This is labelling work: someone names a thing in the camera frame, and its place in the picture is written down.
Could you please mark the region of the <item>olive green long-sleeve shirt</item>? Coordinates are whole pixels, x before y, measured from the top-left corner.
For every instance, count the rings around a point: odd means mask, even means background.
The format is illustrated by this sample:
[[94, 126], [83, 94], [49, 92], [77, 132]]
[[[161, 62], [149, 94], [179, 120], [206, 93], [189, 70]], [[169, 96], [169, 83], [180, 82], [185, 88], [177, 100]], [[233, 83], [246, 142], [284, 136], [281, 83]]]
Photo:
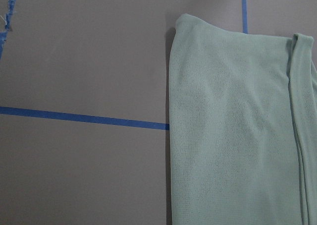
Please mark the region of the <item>olive green long-sleeve shirt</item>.
[[230, 32], [189, 14], [175, 28], [173, 224], [316, 224], [314, 39]]

